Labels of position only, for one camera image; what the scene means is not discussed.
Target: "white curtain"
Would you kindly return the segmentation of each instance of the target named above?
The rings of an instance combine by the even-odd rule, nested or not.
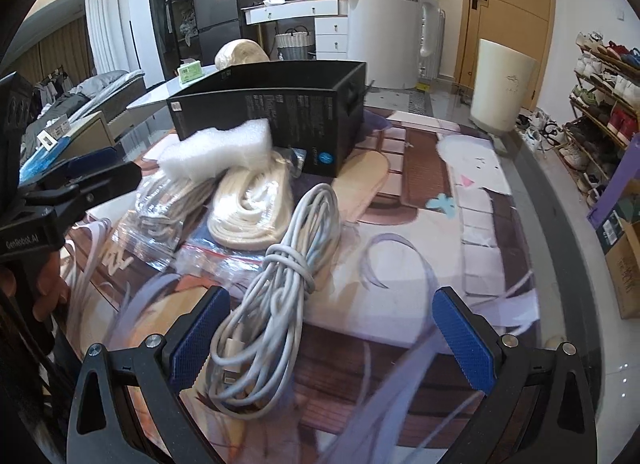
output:
[[[97,73],[129,71],[118,0],[84,0],[84,4]]]

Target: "bed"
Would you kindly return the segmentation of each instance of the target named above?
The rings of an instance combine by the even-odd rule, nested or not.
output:
[[[20,164],[24,164],[38,148],[38,134],[63,114],[73,123],[101,111],[107,123],[126,110],[127,105],[146,93],[144,71],[116,70],[93,76],[65,92],[56,102],[31,123],[24,134]]]

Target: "screw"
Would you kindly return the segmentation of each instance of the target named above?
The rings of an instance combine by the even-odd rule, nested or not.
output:
[[[145,339],[145,345],[150,349],[157,347],[162,341],[162,336],[159,334],[152,334]]]
[[[100,343],[94,343],[89,347],[86,353],[89,354],[90,356],[97,356],[101,350],[102,350],[102,345],[100,345]]]
[[[516,348],[518,346],[518,338],[511,334],[505,334],[502,336],[502,344],[510,349]]]
[[[575,347],[571,343],[563,343],[562,350],[568,356],[573,356],[576,352]]]

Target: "white kettle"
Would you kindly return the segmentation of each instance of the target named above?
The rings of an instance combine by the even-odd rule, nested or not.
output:
[[[367,63],[367,84],[387,89],[414,88],[420,56],[429,56],[435,50],[438,0],[348,2],[347,59]]]

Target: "red shoe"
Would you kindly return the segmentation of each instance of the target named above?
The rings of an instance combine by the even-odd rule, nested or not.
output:
[[[638,120],[625,114],[622,121],[622,126],[618,132],[618,139],[624,142],[627,146],[631,144],[631,138],[638,131]]]
[[[625,113],[620,111],[619,108],[614,108],[611,113],[611,118],[609,119],[609,123],[607,123],[607,128],[611,130],[614,134],[618,133],[620,126],[622,126],[623,119],[625,117]]]
[[[607,54],[609,54],[609,56],[613,56],[618,61],[622,61],[621,56],[623,54],[630,54],[630,52],[624,45],[616,45],[610,41],[609,46],[607,47]]]

